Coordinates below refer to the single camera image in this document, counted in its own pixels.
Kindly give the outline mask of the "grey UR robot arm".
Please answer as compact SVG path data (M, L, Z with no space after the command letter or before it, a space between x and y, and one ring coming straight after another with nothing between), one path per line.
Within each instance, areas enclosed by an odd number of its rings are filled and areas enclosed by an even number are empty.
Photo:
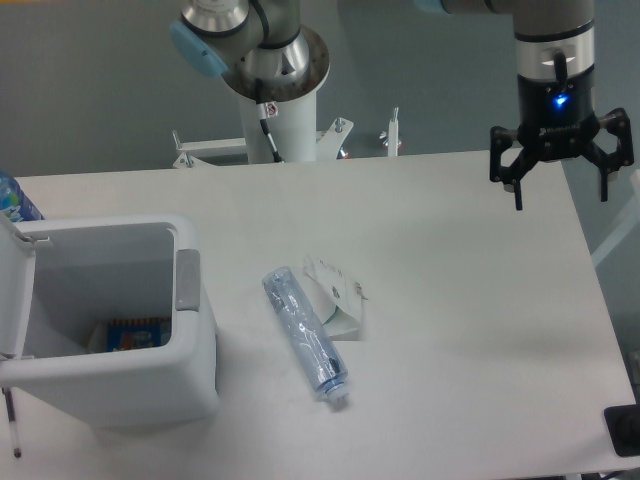
M634 161L631 122L617 108L594 110L591 1L424 1L444 14L507 14L516 43L520 123L490 132L489 178L515 198L540 163L582 157L599 171L599 194ZM312 94L329 71L324 41L300 20L296 1L186 1L170 25L179 54L200 74L220 77L248 100L258 127L255 157L293 160L293 135L270 114Z

